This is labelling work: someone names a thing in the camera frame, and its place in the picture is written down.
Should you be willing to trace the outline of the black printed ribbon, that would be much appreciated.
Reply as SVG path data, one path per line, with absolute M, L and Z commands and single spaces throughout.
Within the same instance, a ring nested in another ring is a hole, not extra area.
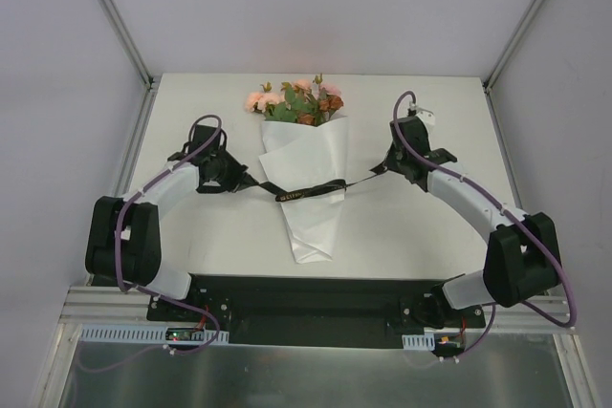
M 253 187 L 251 188 L 261 188 L 264 191 L 274 195 L 274 199 L 277 203 L 288 203 L 302 199 L 321 197 L 337 191 L 345 191 L 351 186 L 365 182 L 367 180 L 374 179 L 375 177 L 378 176 L 372 173 L 371 176 L 352 183 L 348 183 L 345 179 L 334 179 L 326 183 L 321 183 L 318 185 L 308 186 L 294 190 L 285 190 L 271 182 L 260 183 L 255 178 L 253 178 Z

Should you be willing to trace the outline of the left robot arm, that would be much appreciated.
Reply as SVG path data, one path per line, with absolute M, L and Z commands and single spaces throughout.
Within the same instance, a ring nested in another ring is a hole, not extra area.
M 203 300 L 190 289 L 192 276 L 164 260 L 161 221 L 193 193 L 235 192 L 249 183 L 247 167 L 227 150 L 226 133 L 219 127 L 194 125 L 182 149 L 145 184 L 96 201 L 86 270 L 115 280 L 123 291 L 144 288 L 170 297 L 172 313 L 183 321 L 195 319 Z

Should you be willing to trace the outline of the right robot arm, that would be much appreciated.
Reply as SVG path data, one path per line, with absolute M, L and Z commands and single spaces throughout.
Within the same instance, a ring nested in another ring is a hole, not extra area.
M 557 233 L 550 217 L 506 206 L 470 180 L 448 150 L 431 149 L 419 118 L 393 120 L 390 130 L 392 143 L 381 171 L 400 174 L 447 204 L 487 245 L 482 269 L 434 286 L 415 304 L 417 321 L 442 329 L 460 320 L 468 308 L 509 308 L 562 284 Z

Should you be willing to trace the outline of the pink rose stem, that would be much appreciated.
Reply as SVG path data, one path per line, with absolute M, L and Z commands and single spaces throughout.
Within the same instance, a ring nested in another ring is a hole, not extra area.
M 281 94 L 286 104 L 298 112 L 312 112 L 318 108 L 318 90 L 323 82 L 323 74 L 317 74 L 312 79 L 301 78 L 294 82 L 283 81 Z

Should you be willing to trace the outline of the peach rose stem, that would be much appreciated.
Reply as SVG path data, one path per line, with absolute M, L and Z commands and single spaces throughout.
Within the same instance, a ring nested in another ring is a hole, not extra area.
M 285 121 L 289 114 L 285 100 L 287 82 L 282 82 L 276 91 L 271 82 L 261 85 L 261 89 L 249 93 L 245 102 L 245 110 L 261 115 L 266 121 Z
M 342 105 L 341 90 L 333 85 L 321 84 L 318 87 L 318 99 L 332 105 Z

